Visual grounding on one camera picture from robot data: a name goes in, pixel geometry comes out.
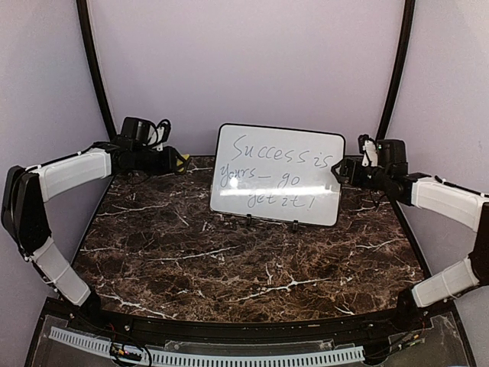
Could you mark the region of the yellow black eraser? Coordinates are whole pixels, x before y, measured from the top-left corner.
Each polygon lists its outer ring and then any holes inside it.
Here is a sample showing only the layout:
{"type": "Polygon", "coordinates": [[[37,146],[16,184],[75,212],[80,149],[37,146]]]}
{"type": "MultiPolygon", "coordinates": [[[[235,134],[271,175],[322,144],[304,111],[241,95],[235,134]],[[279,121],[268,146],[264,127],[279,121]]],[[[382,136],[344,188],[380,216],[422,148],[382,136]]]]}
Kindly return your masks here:
{"type": "Polygon", "coordinates": [[[188,154],[181,155],[178,160],[178,168],[185,170],[189,165],[190,156],[188,154]]]}

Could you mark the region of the white whiteboard black frame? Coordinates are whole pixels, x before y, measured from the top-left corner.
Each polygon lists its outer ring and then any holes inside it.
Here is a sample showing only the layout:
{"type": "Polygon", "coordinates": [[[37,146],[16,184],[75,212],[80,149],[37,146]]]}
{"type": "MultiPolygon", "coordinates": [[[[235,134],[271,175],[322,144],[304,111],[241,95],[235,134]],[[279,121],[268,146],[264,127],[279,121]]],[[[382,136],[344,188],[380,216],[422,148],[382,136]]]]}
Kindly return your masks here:
{"type": "Polygon", "coordinates": [[[332,166],[344,156],[339,134],[226,123],[219,128],[209,208],[335,226],[341,185],[332,166]]]}

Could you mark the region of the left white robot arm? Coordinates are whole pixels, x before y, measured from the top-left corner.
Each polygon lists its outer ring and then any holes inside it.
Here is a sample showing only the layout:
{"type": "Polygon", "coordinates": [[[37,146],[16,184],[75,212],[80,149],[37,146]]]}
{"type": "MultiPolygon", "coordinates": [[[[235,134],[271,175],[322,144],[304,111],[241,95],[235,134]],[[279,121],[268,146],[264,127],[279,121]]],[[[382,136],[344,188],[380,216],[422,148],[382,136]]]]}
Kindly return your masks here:
{"type": "Polygon", "coordinates": [[[73,188],[120,173],[184,174],[189,155],[166,144],[170,131],[168,119],[154,124],[127,117],[121,132],[110,141],[97,141],[83,151],[43,164],[8,170],[1,207],[3,228],[24,260],[79,311],[78,321],[91,333],[102,333],[108,317],[101,311],[99,295],[57,248],[45,205],[73,188]]]}

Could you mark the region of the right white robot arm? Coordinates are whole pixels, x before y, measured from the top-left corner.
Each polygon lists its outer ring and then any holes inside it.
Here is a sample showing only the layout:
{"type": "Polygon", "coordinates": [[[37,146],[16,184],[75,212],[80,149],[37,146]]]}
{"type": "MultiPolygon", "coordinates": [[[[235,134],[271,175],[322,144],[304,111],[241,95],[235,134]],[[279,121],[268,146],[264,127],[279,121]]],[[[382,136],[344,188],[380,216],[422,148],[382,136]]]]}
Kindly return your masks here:
{"type": "Polygon", "coordinates": [[[465,258],[399,293],[390,325],[405,332],[433,304],[488,284],[488,195],[437,175],[409,173],[402,140],[361,135],[358,144],[359,158],[342,158],[331,168],[339,183],[380,191],[391,201],[438,213],[476,234],[465,258]]]}

